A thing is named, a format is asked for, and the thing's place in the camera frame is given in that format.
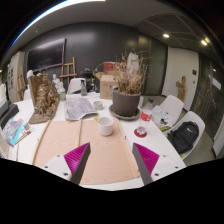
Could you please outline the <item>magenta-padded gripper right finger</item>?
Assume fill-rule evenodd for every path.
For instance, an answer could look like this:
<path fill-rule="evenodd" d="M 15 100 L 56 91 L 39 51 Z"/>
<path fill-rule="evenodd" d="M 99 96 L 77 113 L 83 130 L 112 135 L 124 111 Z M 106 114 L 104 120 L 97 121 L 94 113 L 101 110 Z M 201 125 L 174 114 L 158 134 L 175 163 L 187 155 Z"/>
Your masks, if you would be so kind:
<path fill-rule="evenodd" d="M 182 169 L 182 166 L 167 154 L 157 154 L 138 143 L 133 144 L 132 153 L 144 185 Z"/>

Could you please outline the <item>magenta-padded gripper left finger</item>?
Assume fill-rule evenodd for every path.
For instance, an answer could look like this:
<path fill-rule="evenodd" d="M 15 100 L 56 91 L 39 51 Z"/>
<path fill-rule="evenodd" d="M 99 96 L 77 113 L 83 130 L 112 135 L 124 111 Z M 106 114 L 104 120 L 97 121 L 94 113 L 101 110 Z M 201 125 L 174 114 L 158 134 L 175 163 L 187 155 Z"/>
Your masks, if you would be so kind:
<path fill-rule="evenodd" d="M 42 166 L 42 169 L 74 184 L 79 184 L 90 153 L 90 144 L 85 143 L 65 155 L 55 155 Z"/>

